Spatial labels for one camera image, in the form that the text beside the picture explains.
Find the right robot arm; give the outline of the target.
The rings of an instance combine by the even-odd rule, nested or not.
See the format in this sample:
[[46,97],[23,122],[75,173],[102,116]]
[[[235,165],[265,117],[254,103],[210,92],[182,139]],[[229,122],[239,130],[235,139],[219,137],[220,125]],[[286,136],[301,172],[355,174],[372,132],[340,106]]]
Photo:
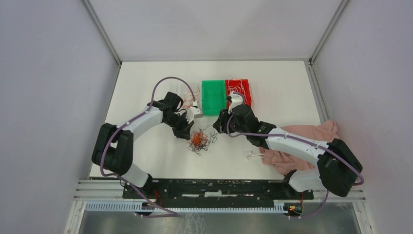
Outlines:
[[292,134],[258,120],[246,104],[232,110],[222,109],[213,128],[230,137],[245,136],[256,147],[284,152],[312,164],[313,169],[296,170],[282,184],[282,195],[288,199],[307,190],[320,189],[346,197],[353,186],[365,182],[361,163],[341,139],[327,142]]

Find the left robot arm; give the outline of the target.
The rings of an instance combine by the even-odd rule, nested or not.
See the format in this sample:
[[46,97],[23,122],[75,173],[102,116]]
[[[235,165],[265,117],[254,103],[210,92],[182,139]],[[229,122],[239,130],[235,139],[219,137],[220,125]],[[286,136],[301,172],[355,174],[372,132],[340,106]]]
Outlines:
[[201,116],[197,105],[182,108],[183,99],[167,92],[164,99],[152,101],[143,112],[122,124],[105,123],[100,127],[91,161],[104,171],[125,179],[141,198],[154,194],[152,176],[133,162],[134,142],[159,124],[171,127],[175,137],[189,140],[194,119]]

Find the green plastic bin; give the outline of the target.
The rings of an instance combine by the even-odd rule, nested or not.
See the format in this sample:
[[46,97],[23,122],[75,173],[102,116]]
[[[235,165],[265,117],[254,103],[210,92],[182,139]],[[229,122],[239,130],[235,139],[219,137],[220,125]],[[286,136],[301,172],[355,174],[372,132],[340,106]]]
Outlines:
[[203,80],[201,87],[201,103],[204,116],[217,116],[222,109],[226,109],[224,80]]

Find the clear plastic bin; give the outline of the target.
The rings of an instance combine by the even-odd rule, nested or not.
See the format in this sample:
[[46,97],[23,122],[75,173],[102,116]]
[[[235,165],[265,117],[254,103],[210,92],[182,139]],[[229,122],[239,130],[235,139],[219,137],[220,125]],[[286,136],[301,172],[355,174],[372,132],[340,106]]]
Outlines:
[[189,89],[185,84],[178,84],[177,95],[182,99],[178,105],[178,112],[184,112],[192,104],[193,101],[198,102],[201,107],[201,85],[199,83],[190,83]]

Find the red plastic bin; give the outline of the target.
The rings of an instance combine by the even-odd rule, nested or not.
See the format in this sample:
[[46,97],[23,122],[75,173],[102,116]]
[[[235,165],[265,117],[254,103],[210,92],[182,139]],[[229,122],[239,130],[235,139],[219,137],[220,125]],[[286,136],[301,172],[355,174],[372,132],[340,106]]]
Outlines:
[[247,79],[226,79],[225,80],[226,96],[229,96],[231,91],[240,92],[245,97],[245,104],[252,107],[252,98],[250,92],[249,81]]

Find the pink cloth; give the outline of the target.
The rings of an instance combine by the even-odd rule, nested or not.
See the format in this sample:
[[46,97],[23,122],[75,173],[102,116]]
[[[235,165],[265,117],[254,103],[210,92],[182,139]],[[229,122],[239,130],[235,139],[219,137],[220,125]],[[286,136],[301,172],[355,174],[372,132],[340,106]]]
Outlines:
[[258,136],[248,136],[248,140],[257,145],[260,152],[284,152],[314,166],[311,170],[296,170],[288,179],[288,184],[297,192],[326,189],[345,197],[353,186],[364,182],[362,165],[341,139],[314,140],[266,122],[260,123],[258,132]]

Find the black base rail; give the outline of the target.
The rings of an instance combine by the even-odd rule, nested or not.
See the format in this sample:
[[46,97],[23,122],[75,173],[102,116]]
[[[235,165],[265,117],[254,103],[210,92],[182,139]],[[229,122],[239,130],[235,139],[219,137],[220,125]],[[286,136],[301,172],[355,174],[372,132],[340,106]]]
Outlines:
[[275,200],[314,199],[286,180],[153,178],[139,190],[163,208],[272,208]]

